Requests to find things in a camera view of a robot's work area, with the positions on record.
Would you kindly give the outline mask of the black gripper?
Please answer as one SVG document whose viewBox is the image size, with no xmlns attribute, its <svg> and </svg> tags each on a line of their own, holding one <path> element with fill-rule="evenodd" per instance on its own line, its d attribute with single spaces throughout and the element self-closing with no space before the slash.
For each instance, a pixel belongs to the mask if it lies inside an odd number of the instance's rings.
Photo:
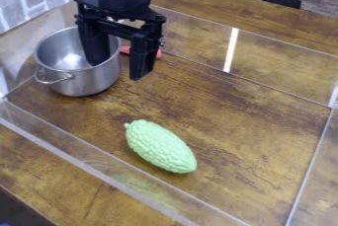
<svg viewBox="0 0 338 226">
<path fill-rule="evenodd" d="M 131 41 L 130 78 L 141 80 L 156 67 L 168 17 L 149 4 L 118 9 L 105 6 L 102 0 L 74 1 L 78 5 L 75 22 L 89 64 L 97 66 L 110 58 L 109 36 L 127 39 Z"/>
</svg>

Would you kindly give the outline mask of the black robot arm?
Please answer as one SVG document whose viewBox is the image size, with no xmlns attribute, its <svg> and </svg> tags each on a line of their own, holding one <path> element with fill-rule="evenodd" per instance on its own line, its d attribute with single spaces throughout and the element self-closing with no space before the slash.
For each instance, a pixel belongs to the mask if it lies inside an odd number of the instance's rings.
<svg viewBox="0 0 338 226">
<path fill-rule="evenodd" d="M 110 58 L 109 37 L 130 43 L 130 79 L 141 80 L 156 67 L 164 45 L 168 17 L 154 11 L 152 0 L 74 0 L 75 23 L 87 62 L 97 66 Z"/>
</svg>

